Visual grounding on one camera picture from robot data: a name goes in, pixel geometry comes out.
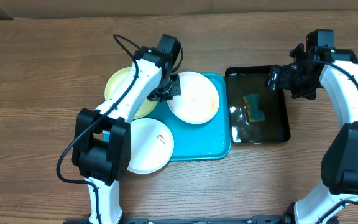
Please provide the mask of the green yellow sponge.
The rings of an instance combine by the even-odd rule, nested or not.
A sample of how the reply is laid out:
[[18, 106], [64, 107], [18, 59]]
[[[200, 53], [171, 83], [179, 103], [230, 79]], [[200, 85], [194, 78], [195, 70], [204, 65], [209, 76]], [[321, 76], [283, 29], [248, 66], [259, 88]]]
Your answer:
[[264, 112], [259, 108], [259, 94], [251, 93], [243, 97], [249, 123], [265, 120]]

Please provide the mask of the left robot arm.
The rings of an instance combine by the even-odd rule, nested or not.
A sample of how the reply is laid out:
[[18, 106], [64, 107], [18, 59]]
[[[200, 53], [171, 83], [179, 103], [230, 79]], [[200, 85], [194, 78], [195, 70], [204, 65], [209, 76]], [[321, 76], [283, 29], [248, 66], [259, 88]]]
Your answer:
[[119, 223], [119, 181], [131, 158], [131, 123], [145, 100], [170, 100], [180, 94], [176, 62], [183, 49], [141, 47], [132, 56], [129, 73], [117, 90], [96, 109], [83, 108], [76, 117], [70, 145], [72, 163], [89, 187], [88, 223]]

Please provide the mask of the white plate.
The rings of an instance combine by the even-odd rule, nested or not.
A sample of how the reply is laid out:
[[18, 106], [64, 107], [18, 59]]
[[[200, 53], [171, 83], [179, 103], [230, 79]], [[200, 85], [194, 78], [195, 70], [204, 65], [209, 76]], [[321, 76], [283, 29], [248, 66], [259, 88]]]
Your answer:
[[212, 81], [197, 72], [181, 72], [180, 96], [168, 100], [168, 107], [180, 120], [190, 124], [203, 124], [218, 112], [219, 94]]
[[174, 149], [173, 134], [161, 121], [141, 118], [131, 123], [131, 159], [127, 170], [151, 174], [163, 168]]

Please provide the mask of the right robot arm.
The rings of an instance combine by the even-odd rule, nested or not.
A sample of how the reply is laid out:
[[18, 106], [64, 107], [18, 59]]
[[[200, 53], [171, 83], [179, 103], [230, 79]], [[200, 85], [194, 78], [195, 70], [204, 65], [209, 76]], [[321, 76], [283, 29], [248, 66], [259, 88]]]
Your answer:
[[291, 204], [284, 223], [337, 223], [334, 215], [358, 206], [358, 59], [349, 49], [303, 45], [291, 50], [293, 63], [274, 65], [269, 89], [290, 90], [292, 97], [315, 99], [326, 90], [339, 123], [339, 132], [321, 161], [321, 181], [303, 199]]

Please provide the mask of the white plate front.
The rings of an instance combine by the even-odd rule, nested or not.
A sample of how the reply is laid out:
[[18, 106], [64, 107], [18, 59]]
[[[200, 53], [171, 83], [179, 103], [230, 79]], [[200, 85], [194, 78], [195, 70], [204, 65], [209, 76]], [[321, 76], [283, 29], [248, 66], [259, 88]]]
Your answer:
[[131, 123], [131, 159], [127, 170], [151, 174], [163, 168], [174, 149], [173, 134], [161, 121], [141, 118]]

